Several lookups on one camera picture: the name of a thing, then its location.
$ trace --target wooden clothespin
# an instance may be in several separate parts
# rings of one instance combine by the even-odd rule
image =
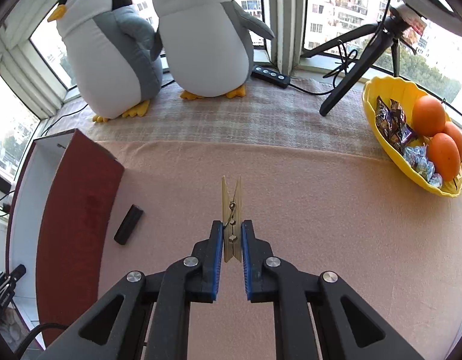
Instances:
[[[230,199],[226,178],[221,179],[224,227],[224,262],[232,257],[242,261],[241,251],[241,176],[237,178],[234,196]]]

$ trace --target stuffed animal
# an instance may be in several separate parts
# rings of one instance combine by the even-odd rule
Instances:
[[[271,29],[234,0],[152,0],[159,28],[151,55],[160,42],[169,69],[184,89],[181,98],[246,94],[244,82],[253,67],[249,30],[266,39]]]
[[[150,55],[156,33],[132,1],[59,0],[53,20],[93,121],[144,115],[163,71],[159,55]]]

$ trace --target yellow bowl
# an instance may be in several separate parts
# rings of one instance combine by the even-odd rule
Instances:
[[[402,78],[390,76],[384,78],[374,77],[364,85],[362,106],[364,107],[364,113],[371,126],[371,130],[373,130],[378,142],[406,176],[429,192],[439,196],[455,198],[461,193],[462,189],[462,163],[460,173],[455,177],[457,187],[454,185],[453,181],[445,182],[441,189],[432,187],[425,179],[416,173],[403,156],[384,139],[376,126],[376,100],[378,96],[381,96],[381,99],[383,99],[388,106],[391,104],[390,99],[399,102],[406,115],[406,122],[412,127],[412,109],[414,107],[414,102],[426,94],[427,93],[419,89],[415,83],[405,81]],[[446,114],[446,120],[451,120],[448,114]],[[423,144],[423,140],[418,140],[418,142],[413,145],[418,144]]]

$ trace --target orange fruit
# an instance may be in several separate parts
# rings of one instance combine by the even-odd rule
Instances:
[[[460,152],[453,138],[445,133],[438,132],[431,138],[426,156],[444,181],[452,181],[460,172]]]
[[[462,133],[459,128],[453,122],[446,122],[444,124],[443,132],[453,138],[454,143],[457,146],[457,150],[460,152],[460,159],[462,161]]]
[[[442,132],[446,123],[446,114],[441,102],[434,96],[420,97],[412,109],[412,128],[419,135],[433,137]]]

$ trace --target metal screw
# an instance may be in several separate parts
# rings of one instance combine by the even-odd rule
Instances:
[[[337,281],[337,274],[333,271],[326,271],[323,273],[323,279],[328,283],[335,283]]]
[[[281,260],[277,257],[268,257],[266,259],[266,265],[270,267],[277,267],[281,265]]]
[[[198,258],[194,256],[189,256],[184,259],[185,266],[196,266],[198,263],[199,263]]]
[[[141,280],[142,277],[143,277],[143,275],[141,274],[141,272],[132,271],[132,272],[128,273],[128,275],[126,276],[126,279],[128,281],[130,281],[131,283],[135,283],[135,282],[138,282],[139,280]]]

